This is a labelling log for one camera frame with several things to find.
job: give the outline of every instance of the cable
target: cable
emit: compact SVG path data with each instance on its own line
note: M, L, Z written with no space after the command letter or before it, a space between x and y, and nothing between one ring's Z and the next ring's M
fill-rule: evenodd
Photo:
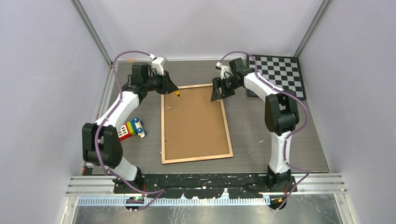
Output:
M284 144L283 144L283 160L285 161L285 163L286 163L290 168L296 169L296 170L299 170L299 171L306 172L306 175L304 175L304 177L301 178L301 179L293 186L293 188L291 189L290 193L286 196L285 200L284 200L284 201L281 203L281 205L277 208L277 210L279 211L279 209L286 203L287 199L290 197L291 193L294 191L294 189L297 187L297 185L298 185L299 183L301 183L301 181L303 181L303 180L304 180L306 177L308 177L308 175L311 173L311 172L310 172L309 170L307 170L307 169L298 168L298 167L295 167L295 166L291 165L291 164L289 163L289 161L287 161L287 159L286 159L286 146L287 146L287 141L288 141L288 139L289 139L292 135L294 135L295 133L297 133L297 132L301 131L303 128L305 128L305 126L306 126L307 123L308 123L308 111L307 111L307 108L305 107L305 105L303 104L303 102L301 102L301 100L299 100L297 97L295 97L295 96L293 96L293 95L291 95L291 94L289 94L289 93L287 93L287 92L284 92L284 91L282 91L282 90L280 90L280 89L278 89L278 88L273 88L273 85L272 85L268 80L262 78L262 76L259 76L259 74L258 74L258 72L257 72L257 61L256 61L255 57L253 57L251 54L246 53L246 52L243 52L243 51L232 51L232 52L226 54L226 55L220 60L220 63L222 63L222 61L224 60L225 57L227 57L227 56L230 55L230 54L234 54L234 53L245 54L245 55L247 55L248 57L252 58L253 61L255 62L255 75L256 75L257 79L259 79L262 83L264 83L266 86L270 87L271 89L275 90L276 92L281 93L281 94L283 94L283 95L285 95L285 96L288 96L288 97L292 98L293 100L297 101L297 102L302 106L302 108L303 108L303 110L304 110L304 113L305 113L305 122L303 123L303 125L302 125L301 127L299 127L298 129L294 130L293 132L291 132L290 134L288 134L288 135L286 136L286 138L285 138L285 141L284 141Z
M149 53L146 53L146 52L143 52L143 51L129 50L129 51L124 51L124 52L120 53L119 55L117 55L117 56L115 57L114 61L113 61L113 73L114 73L115 82L117 83L117 86L118 86L118 90L120 91L120 98L118 99L118 102L117 102L117 104L114 106L114 108L113 108L113 109L109 112L109 114L106 116L106 119L103 119L103 121L100 123L98 129L96 130L95 139L94 139L96 155L97 155L97 157L98 157L98 160L99 160L99 163L100 163L100 167L102 168L103 173L104 173L105 175L108 175L109 173L108 173L108 170L105 168L105 164L104 164L104 162L103 162L102 156L100 155L99 143L98 143L98 140L99 140L99 132L100 132L100 130L102 129L104 123L105 123L106 121L108 121L109 117L112 115L112 113L117 109L117 107L118 107L118 106L120 105L120 103L121 103L121 100L122 100L122 89L121 89L120 81L118 80L118 77L117 77L117 70L116 70L115 66L116 66L116 64L117 64L117 59L118 59L120 56L122 56L122 55L124 55L124 54L127 54L127 53L140 53L140 54L144 54L144 55L150 56ZM145 209L146 207L148 207L151 203L153 203L153 202L165 191L164 189L157 190L157 191L153 191L153 192L142 191L142 190L139 190L139 189L135 188L134 186L132 186L128 181L126 181L125 179L123 179L121 176L118 176L117 174L115 174L115 173L112 172L111 170L110 170L110 174L112 174L112 175L118 177L118 178L119 178L120 180L122 180L126 185L128 185L131 189L133 189L134 191L139 192L139 193L141 193L141 194L157 194L157 193L158 193L158 195L157 195L150 203L148 203L148 204L146 204L145 206L139 208L137 211L143 210L143 209Z

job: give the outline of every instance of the colorful toy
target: colorful toy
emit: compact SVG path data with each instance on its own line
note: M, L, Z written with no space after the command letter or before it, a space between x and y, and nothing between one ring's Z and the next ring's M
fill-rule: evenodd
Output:
M139 118L135 117L132 121L121 126L121 129L118 132L118 137L120 138L120 141L123 141L134 135L139 135L143 138L146 134L147 132L143 130L143 122L141 122Z

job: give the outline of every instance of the brown board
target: brown board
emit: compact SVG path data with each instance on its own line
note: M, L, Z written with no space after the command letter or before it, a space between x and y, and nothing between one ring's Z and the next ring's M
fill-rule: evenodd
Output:
M179 87L161 96L162 164L233 157L223 100L212 84Z

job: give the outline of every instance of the chessboard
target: chessboard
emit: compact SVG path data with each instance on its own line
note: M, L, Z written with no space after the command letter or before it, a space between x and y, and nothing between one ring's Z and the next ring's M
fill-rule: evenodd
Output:
M301 75L300 63L295 57L277 57L253 55L257 61L257 70L263 78L284 90L293 90L297 98L306 99L303 77ZM250 68L255 67L255 62L247 58ZM247 95L257 97L257 95L247 90Z

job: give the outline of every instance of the gray floor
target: gray floor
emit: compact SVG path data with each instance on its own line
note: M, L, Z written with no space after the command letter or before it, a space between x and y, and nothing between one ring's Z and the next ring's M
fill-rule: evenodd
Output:
M183 86L212 83L212 78L219 75L215 66L216 61L178 61L167 62L164 68L177 86ZM121 85L127 82L131 68L132 63L119 63L117 71ZM114 84L110 104L117 96L118 88ZM264 103L259 98L246 96L246 90L239 88L235 96L224 100L224 104L233 158L162 165L161 97L155 92L150 92L128 118L139 117L148 135L122 141L124 157L143 173L265 172L271 155L271 136L264 124ZM300 107L299 113L297 126L304 122L304 111ZM290 162L313 172L328 172L311 114L309 118L307 127L292 137Z
M78 206L74 224L341 224L334 195L292 195L279 213L268 206L148 207L137 213L125 207Z

